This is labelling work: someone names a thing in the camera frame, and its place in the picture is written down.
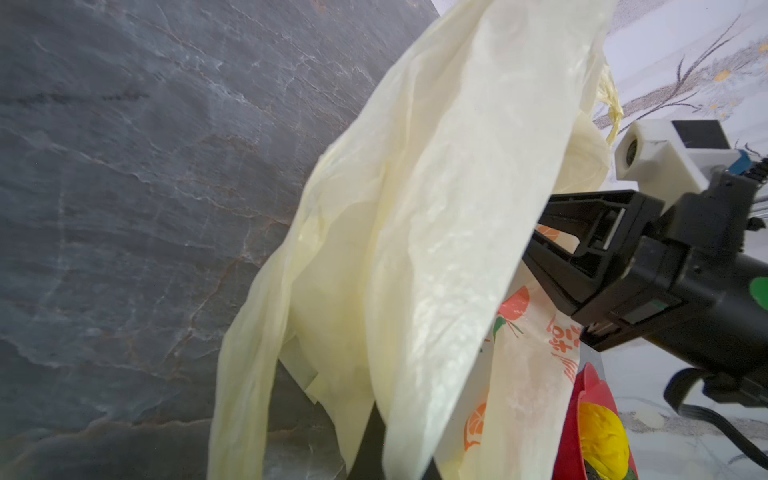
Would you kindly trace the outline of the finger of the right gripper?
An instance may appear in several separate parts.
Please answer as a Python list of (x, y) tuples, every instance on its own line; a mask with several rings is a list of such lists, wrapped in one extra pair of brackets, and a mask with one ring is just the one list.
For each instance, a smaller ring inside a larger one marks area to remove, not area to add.
[(633, 245), (663, 206), (634, 190), (559, 194), (550, 198), (539, 224), (577, 239), (573, 255), (614, 254)]
[(566, 315), (605, 315), (636, 296), (632, 269), (636, 242), (569, 253), (548, 239), (533, 239), (523, 260), (555, 307)]

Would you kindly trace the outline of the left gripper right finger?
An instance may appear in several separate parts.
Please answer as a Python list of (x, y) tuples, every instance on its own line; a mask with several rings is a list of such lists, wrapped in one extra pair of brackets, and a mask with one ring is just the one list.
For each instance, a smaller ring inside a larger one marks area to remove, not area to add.
[(434, 459), (430, 461), (425, 473), (422, 476), (422, 480), (442, 480)]

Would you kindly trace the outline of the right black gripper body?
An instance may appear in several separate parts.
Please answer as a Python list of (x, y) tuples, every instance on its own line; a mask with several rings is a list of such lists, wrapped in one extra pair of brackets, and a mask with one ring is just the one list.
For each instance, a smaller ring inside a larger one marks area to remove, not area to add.
[(750, 215), (759, 186), (721, 172), (682, 195), (573, 316), (598, 351), (642, 337), (687, 362), (664, 392), (673, 408), (698, 381), (718, 403), (767, 404), (767, 265), (742, 251), (746, 231), (764, 225)]

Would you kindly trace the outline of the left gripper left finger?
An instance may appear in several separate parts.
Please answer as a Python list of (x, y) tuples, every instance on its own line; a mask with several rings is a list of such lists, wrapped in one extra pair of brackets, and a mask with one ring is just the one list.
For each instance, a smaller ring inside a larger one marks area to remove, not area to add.
[(385, 433), (385, 422), (374, 404), (357, 456), (347, 474), (348, 480), (385, 479), (382, 464)]

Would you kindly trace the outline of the red flower-shaped plate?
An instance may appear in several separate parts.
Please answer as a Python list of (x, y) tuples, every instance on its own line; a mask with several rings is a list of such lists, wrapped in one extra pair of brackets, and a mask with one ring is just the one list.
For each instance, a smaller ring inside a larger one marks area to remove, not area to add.
[[(578, 407), (582, 403), (602, 405), (618, 416), (616, 403), (607, 382), (600, 378), (598, 371), (590, 363), (585, 364), (575, 377), (574, 390), (554, 464), (554, 479), (601, 479), (582, 457), (578, 428)], [(631, 449), (629, 467), (624, 479), (636, 479), (638, 472)]]

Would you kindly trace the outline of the yellow fake lemon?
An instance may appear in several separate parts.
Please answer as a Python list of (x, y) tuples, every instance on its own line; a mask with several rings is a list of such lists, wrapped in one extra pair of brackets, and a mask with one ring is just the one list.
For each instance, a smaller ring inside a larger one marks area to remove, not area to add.
[(594, 403), (578, 407), (582, 457), (601, 479), (624, 479), (629, 472), (629, 440), (619, 417)]

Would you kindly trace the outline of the yellow plastic bag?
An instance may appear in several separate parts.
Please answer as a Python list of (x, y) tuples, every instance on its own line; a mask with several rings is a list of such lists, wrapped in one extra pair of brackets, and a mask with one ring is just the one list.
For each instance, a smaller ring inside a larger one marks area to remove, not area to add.
[(579, 347), (522, 267), (554, 193), (599, 187), (621, 108), (611, 1), (461, 1), (321, 155), (219, 353), (207, 475), (260, 479), (276, 369), (388, 479), (552, 476)]

